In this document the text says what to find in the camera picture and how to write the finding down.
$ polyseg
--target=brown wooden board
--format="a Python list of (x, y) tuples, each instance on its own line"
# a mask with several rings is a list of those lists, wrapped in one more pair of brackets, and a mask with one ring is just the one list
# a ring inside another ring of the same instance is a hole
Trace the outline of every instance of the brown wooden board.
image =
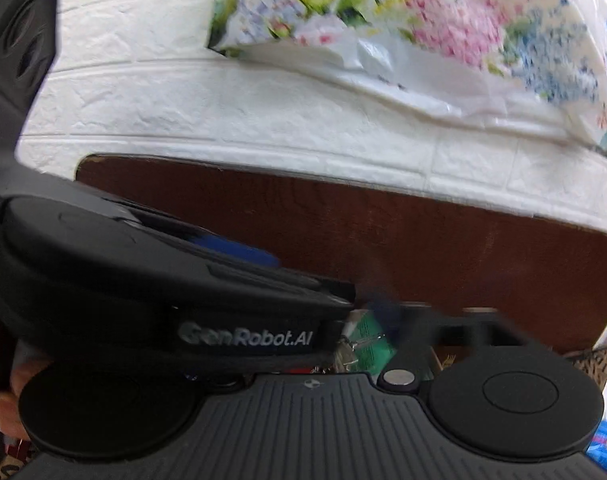
[(448, 314), (489, 306), (565, 352), (607, 323), (607, 234), (364, 187), (158, 158), (92, 156), (77, 179)]

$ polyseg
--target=white wall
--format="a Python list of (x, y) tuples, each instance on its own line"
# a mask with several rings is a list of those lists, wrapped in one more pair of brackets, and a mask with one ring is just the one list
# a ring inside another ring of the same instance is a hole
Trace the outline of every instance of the white wall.
[(61, 56), (21, 159), (68, 177), (96, 152), (252, 164), (607, 231), (600, 156), (444, 128), (312, 78), (222, 59), (202, 47), (211, 1), (61, 0)]

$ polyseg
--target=gray ribbed plate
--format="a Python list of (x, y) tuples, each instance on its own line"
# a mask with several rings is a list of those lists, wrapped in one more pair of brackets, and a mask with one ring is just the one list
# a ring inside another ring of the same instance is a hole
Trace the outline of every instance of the gray ribbed plate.
[(439, 433), (417, 400), (382, 393), (354, 374), (260, 376), (248, 390), (208, 399), (186, 433), (146, 458), (81, 465), (41, 455), (15, 478), (606, 480), (607, 474), (582, 454), (539, 464), (476, 456)]

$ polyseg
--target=floral plastic bag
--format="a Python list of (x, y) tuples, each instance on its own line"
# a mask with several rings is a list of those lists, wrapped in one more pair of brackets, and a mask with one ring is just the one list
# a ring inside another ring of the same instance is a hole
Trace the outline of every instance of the floral plastic bag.
[(607, 0), (217, 0), (208, 46), (607, 156)]

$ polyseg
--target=black circular cover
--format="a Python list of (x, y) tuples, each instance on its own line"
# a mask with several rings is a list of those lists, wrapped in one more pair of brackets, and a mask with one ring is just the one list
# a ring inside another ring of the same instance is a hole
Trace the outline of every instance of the black circular cover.
[(20, 397), (36, 446), (76, 460), (121, 460), (150, 452), (190, 418), (198, 390), (184, 380), (133, 378), (55, 364)]
[(488, 347), (437, 376), (442, 427), (489, 454), (541, 460), (586, 449), (603, 413), (597, 385), (544, 349)]

